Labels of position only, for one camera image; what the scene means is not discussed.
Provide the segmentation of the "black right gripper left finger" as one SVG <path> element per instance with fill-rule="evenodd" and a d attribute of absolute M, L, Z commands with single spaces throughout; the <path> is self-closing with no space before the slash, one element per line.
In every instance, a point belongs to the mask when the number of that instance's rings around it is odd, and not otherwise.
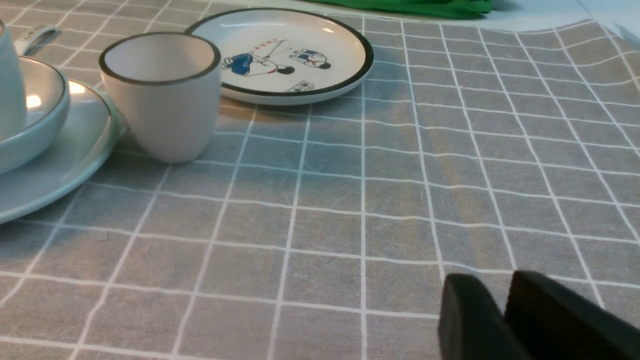
<path fill-rule="evenodd" d="M 443 283 L 438 322 L 442 360 L 532 360 L 477 277 L 450 273 Z"/>

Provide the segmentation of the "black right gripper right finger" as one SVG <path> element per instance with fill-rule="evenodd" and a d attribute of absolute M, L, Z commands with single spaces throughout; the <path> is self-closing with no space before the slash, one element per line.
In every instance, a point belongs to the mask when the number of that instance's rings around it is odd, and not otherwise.
<path fill-rule="evenodd" d="M 503 315 L 536 360 L 637 360 L 640 332 L 548 276 L 513 273 Z"/>

